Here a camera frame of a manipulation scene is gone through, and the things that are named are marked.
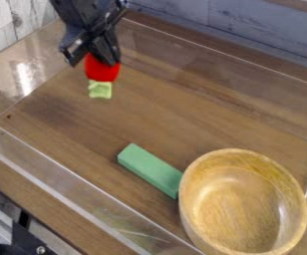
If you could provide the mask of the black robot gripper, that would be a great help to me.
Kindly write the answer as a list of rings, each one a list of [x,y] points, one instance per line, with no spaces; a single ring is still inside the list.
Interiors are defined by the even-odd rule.
[[[65,25],[59,52],[76,66],[91,53],[105,65],[120,62],[115,27],[127,12],[127,0],[49,0]]]

